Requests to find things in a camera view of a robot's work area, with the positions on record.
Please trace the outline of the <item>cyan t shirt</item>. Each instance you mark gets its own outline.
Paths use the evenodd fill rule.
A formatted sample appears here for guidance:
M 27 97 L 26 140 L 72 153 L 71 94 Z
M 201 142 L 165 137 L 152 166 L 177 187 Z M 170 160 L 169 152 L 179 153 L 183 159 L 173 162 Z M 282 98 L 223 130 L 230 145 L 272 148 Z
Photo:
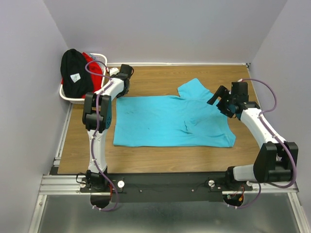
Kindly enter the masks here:
M 116 101 L 113 144 L 124 147 L 231 148 L 236 137 L 227 117 L 207 101 L 213 94 L 197 78 L 178 95 L 122 97 Z

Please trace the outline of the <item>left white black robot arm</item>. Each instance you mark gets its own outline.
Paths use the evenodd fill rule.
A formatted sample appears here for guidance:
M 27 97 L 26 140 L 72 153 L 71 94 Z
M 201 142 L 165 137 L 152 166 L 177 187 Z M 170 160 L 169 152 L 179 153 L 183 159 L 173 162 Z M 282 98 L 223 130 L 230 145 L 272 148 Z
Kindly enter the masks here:
M 122 64 L 109 76 L 108 82 L 97 92 L 87 93 L 84 101 L 82 122 L 89 138 L 90 160 L 86 171 L 86 183 L 96 188 L 109 184 L 105 159 L 105 139 L 112 122 L 112 100 L 128 93 L 134 68 Z

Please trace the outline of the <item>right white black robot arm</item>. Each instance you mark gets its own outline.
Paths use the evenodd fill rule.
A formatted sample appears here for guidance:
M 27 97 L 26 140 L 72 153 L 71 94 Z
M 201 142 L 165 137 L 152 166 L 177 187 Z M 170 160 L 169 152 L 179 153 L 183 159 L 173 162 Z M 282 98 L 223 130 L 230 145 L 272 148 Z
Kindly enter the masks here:
M 298 145 L 280 136 L 265 118 L 265 111 L 255 101 L 250 101 L 245 79 L 232 82 L 230 89 L 221 85 L 207 103 L 215 104 L 223 115 L 241 121 L 259 146 L 252 165 L 227 169 L 227 182 L 268 183 L 278 188 L 294 185 Z

